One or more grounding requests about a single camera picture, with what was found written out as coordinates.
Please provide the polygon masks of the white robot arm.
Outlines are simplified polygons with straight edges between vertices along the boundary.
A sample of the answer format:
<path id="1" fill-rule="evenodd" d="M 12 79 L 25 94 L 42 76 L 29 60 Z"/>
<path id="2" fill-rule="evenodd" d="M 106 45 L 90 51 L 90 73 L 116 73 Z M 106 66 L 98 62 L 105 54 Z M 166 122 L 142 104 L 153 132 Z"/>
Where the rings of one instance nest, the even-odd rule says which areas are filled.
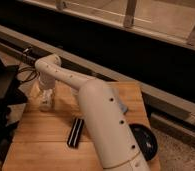
<path id="1" fill-rule="evenodd" d="M 38 59 L 35 68 L 78 92 L 88 133 L 104 171 L 151 171 L 120 108 L 119 97 L 105 81 L 57 65 L 60 58 Z"/>

